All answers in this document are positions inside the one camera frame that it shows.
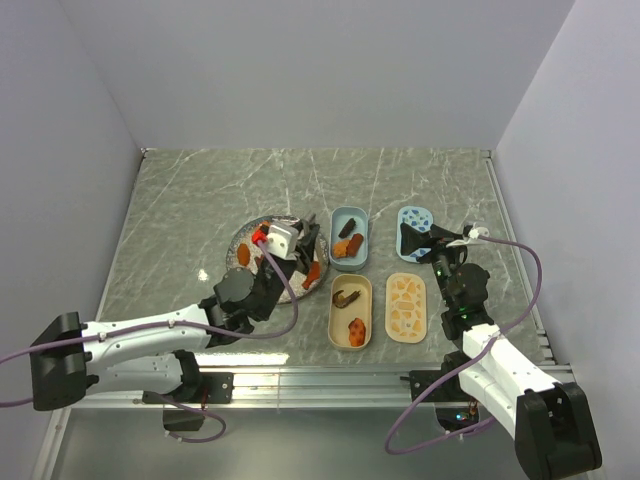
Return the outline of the orange fried cutlet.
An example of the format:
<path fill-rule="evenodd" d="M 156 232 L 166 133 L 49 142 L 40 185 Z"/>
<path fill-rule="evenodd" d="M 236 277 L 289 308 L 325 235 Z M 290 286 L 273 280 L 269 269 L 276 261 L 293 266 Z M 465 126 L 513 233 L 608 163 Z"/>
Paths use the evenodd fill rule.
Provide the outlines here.
<path fill-rule="evenodd" d="M 350 240 L 343 239 L 339 242 L 336 242 L 332 247 L 332 255 L 335 259 L 346 258 L 349 256 L 348 254 L 348 246 Z"/>

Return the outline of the orange crab claw piece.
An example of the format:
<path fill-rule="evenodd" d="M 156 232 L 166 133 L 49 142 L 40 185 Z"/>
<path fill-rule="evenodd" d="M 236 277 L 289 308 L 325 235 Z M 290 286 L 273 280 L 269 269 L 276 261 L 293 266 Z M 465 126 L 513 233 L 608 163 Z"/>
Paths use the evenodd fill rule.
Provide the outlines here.
<path fill-rule="evenodd" d="M 311 264 L 311 267 L 309 269 L 309 272 L 304 280 L 304 282 L 302 283 L 302 287 L 305 290 L 309 290 L 311 285 L 320 278 L 321 276 L 321 265 L 318 261 L 313 261 Z"/>

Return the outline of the blue lunch box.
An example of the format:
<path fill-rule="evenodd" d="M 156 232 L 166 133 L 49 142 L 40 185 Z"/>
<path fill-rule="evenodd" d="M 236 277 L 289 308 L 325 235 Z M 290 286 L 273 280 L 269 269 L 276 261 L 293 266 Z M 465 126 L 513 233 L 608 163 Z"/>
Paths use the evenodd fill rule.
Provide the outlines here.
<path fill-rule="evenodd" d="M 341 259 L 335 259 L 332 255 L 332 247 L 336 242 L 339 242 L 343 239 L 338 237 L 338 234 L 344 224 L 350 219 L 354 218 L 357 222 L 357 225 L 349 239 L 356 233 L 360 233 L 364 236 L 364 242 L 361 245 L 357 255 L 355 257 L 346 257 Z M 368 216 L 366 212 L 359 208 L 353 206 L 340 206 L 336 208 L 331 216 L 331 234 L 330 234 L 330 250 L 329 250 L 329 259 L 331 265 L 342 272 L 355 272 L 361 270 L 368 259 Z"/>

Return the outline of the black sea cucumber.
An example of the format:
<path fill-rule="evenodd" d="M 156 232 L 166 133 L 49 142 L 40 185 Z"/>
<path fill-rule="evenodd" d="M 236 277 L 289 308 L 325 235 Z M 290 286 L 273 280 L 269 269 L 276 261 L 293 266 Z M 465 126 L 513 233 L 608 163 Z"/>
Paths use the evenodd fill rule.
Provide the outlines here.
<path fill-rule="evenodd" d="M 340 239 L 348 238 L 355 229 L 357 222 L 354 218 L 350 218 L 340 230 L 338 237 Z"/>

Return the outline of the red-brown meat slab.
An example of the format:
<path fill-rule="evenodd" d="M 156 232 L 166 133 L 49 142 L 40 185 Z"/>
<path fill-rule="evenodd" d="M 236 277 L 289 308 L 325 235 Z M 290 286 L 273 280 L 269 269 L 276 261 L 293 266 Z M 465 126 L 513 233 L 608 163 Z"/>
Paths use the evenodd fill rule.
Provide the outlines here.
<path fill-rule="evenodd" d="M 346 254 L 349 257 L 355 257 L 364 242 L 364 236 L 360 233 L 354 234 L 347 244 Z"/>

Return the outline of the dark glazed food piece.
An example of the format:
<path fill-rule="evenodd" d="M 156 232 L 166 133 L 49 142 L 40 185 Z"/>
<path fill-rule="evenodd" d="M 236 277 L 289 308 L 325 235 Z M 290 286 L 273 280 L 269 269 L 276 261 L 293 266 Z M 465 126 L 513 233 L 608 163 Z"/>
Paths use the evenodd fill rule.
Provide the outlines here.
<path fill-rule="evenodd" d="M 332 295 L 332 305 L 338 309 L 344 309 L 355 302 L 360 296 L 360 290 L 355 290 L 348 295 L 345 295 L 343 290 L 337 290 Z"/>

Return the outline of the beige lunch box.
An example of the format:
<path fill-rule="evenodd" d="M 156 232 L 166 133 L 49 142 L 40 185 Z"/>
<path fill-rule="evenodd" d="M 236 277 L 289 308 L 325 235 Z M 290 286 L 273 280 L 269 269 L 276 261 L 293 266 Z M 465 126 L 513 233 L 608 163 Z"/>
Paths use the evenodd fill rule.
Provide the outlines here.
<path fill-rule="evenodd" d="M 361 296 L 344 309 L 338 309 L 332 305 L 332 295 L 337 290 L 343 290 L 345 295 L 360 290 Z M 330 343 L 338 350 L 360 351 L 370 342 L 372 337 L 373 293 L 371 282 L 362 275 L 341 274 L 332 282 L 330 294 L 330 309 L 328 319 L 328 338 Z M 366 340 L 361 347 L 352 347 L 349 344 L 348 325 L 355 318 L 363 320 L 366 326 Z"/>

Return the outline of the spotted orange food piece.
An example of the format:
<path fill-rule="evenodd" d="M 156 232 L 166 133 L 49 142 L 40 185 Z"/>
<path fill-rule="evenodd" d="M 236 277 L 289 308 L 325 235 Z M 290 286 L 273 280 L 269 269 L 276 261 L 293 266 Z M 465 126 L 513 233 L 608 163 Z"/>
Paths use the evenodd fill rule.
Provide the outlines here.
<path fill-rule="evenodd" d="M 361 347 L 366 340 L 366 326 L 362 319 L 355 318 L 348 325 L 348 340 L 352 347 Z"/>

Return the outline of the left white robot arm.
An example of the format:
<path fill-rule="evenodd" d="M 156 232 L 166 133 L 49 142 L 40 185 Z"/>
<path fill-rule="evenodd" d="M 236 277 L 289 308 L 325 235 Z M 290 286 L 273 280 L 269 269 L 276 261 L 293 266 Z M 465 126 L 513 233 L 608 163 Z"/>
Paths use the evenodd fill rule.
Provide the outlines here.
<path fill-rule="evenodd" d="M 251 241 L 256 270 L 228 270 L 211 296 L 176 311 L 133 320 L 83 322 L 57 316 L 29 353 L 33 408 L 52 411 L 105 392 L 134 391 L 189 402 L 204 388 L 196 353 L 257 338 L 295 273 L 310 272 L 320 227 L 314 217 L 260 224 Z"/>

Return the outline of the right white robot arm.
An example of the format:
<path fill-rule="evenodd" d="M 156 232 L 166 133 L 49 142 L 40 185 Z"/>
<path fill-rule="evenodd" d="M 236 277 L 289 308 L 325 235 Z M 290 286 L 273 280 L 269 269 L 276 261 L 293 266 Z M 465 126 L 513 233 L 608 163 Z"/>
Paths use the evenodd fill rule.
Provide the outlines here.
<path fill-rule="evenodd" d="M 400 251 L 423 254 L 431 265 L 442 299 L 445 336 L 456 351 L 442 363 L 441 376 L 421 393 L 392 426 L 403 421 L 433 392 L 449 401 L 478 401 L 490 418 L 459 424 L 455 433 L 476 434 L 499 423 L 512 437 L 521 469 L 530 479 L 564 479 L 597 470 L 602 453 L 585 392 L 534 365 L 507 338 L 510 325 L 498 326 L 488 315 L 490 274 L 467 260 L 468 248 L 492 242 L 487 228 L 471 224 L 460 233 L 436 225 L 428 229 L 403 223 Z"/>

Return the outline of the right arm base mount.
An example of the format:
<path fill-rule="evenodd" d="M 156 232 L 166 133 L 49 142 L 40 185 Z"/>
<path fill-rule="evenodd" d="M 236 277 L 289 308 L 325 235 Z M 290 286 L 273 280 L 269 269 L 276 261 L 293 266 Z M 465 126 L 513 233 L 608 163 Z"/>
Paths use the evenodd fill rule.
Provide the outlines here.
<path fill-rule="evenodd" d="M 451 352 L 444 356 L 438 371 L 433 369 L 410 370 L 400 379 L 410 388 L 411 400 L 415 400 L 440 377 L 469 361 L 461 352 Z M 463 392 L 459 378 L 453 377 L 435 388 L 423 403 L 434 403 L 436 419 L 446 431 L 457 431 L 479 423 L 477 401 Z"/>

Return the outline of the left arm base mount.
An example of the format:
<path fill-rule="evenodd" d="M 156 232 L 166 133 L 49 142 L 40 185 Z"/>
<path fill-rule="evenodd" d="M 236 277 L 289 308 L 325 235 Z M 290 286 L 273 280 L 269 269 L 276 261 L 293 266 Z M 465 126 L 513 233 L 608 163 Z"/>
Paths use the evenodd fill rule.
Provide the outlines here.
<path fill-rule="evenodd" d="M 226 433 L 226 422 L 212 407 L 228 405 L 232 400 L 233 389 L 233 373 L 204 373 L 195 389 L 171 394 L 144 391 L 142 403 L 163 408 L 162 422 L 166 437 L 182 443 L 204 444 L 218 440 Z M 207 420 L 215 420 L 220 426 L 219 431 L 208 437 L 194 437 Z"/>

